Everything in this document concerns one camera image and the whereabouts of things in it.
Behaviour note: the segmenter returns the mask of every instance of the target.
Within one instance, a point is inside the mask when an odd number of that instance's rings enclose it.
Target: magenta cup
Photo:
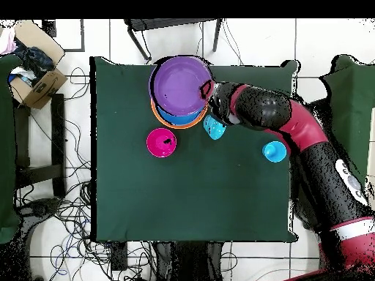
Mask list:
[[[176,149],[177,140],[173,132],[166,128],[157,128],[149,133],[147,149],[155,157],[168,157]]]

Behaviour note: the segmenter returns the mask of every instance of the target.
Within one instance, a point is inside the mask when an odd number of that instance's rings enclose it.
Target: blue bowl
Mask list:
[[[159,105],[157,106],[157,111],[159,112],[160,116],[173,125],[186,125],[191,123],[201,113],[202,109],[187,116],[173,116],[165,112]]]

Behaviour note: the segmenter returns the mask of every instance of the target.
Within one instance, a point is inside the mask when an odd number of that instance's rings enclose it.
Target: white tile floor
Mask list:
[[[57,38],[63,48],[80,48],[81,30],[79,20],[57,20]],[[309,102],[323,98],[327,92],[322,82],[317,78],[330,70],[333,57],[340,53],[348,53],[358,60],[368,63],[375,59],[375,25],[370,20],[363,19],[228,19],[228,25],[237,41],[244,64],[279,65],[287,59],[297,59],[301,62],[298,76],[297,92],[305,101]],[[238,59],[227,43],[223,30],[220,31],[218,50],[212,52],[215,22],[204,25],[204,57],[217,65],[235,65]],[[198,24],[175,26],[167,29],[156,29],[144,33],[153,61],[164,56],[175,54],[195,54],[201,30]],[[136,36],[143,44],[141,33]],[[71,97],[89,80],[89,57],[103,56],[118,64],[144,64],[141,54],[127,34],[127,27],[123,20],[84,20],[84,52],[66,53],[58,64],[58,69],[66,76],[70,76],[76,67],[71,84],[68,82],[60,89],[65,97]],[[198,54],[201,55],[201,44]],[[66,101],[66,119],[73,121],[81,129],[81,143],[79,152],[85,160],[91,159],[90,148],[90,97],[89,91],[81,98]],[[45,132],[51,136],[51,123],[48,121],[50,105],[42,110],[32,111],[35,119]],[[32,165],[47,165],[51,163],[51,144],[41,132],[34,120],[30,122],[30,155]],[[67,128],[78,137],[78,129],[67,123]],[[78,167],[80,162],[74,151],[75,141],[67,132],[67,162],[68,167]],[[375,176],[371,163],[374,163],[373,153],[369,160],[369,174]],[[90,180],[88,169],[79,169],[78,178],[81,181]],[[68,187],[77,183],[77,176],[67,180]],[[37,184],[30,195],[32,199],[51,197],[52,187],[49,181]],[[78,191],[70,194],[78,196]],[[237,266],[232,272],[223,273],[225,281],[281,281],[289,276],[297,276],[318,268],[317,243],[313,234],[302,227],[300,221],[294,219],[294,232],[299,236],[298,242],[289,245],[283,243],[234,243],[233,253],[239,257]],[[52,248],[66,242],[68,232],[58,220],[50,219],[41,224],[35,231],[31,243],[31,267],[35,275],[42,275],[49,279],[54,273],[50,259]],[[130,244],[130,250],[138,248],[138,243]],[[229,244],[224,246],[224,252],[229,250]],[[53,253],[53,263],[57,266],[61,260],[56,257],[59,251]],[[134,252],[130,259],[138,263]],[[82,264],[82,258],[68,258],[67,265],[53,281],[71,281],[70,277]],[[227,269],[228,258],[223,258],[222,270]],[[144,269],[143,275],[148,277],[149,270]],[[77,274],[74,281],[109,281],[100,267],[93,263],[85,263],[81,268],[81,275]]]

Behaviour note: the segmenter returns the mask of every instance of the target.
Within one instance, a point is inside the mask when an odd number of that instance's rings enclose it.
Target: purple bowl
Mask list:
[[[199,88],[208,80],[212,80],[212,75],[202,60],[175,56],[155,68],[149,81],[149,93],[155,104],[168,113],[187,116],[206,105]]]

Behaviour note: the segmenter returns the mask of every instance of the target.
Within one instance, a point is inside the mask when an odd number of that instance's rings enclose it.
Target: orange bowl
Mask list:
[[[152,112],[154,113],[154,115],[156,116],[157,120],[163,124],[163,125],[166,125],[167,127],[169,128],[173,128],[175,130],[186,130],[187,128],[190,128],[194,125],[197,125],[203,118],[204,118],[204,115],[206,114],[207,112],[207,108],[208,108],[208,103],[203,107],[202,111],[200,112],[200,114],[194,119],[194,121],[192,121],[191,123],[189,124],[186,124],[186,125],[172,125],[170,123],[168,123],[167,121],[165,121],[160,115],[159,113],[157,112],[157,109],[155,107],[155,103],[151,100],[151,109],[152,109]]]

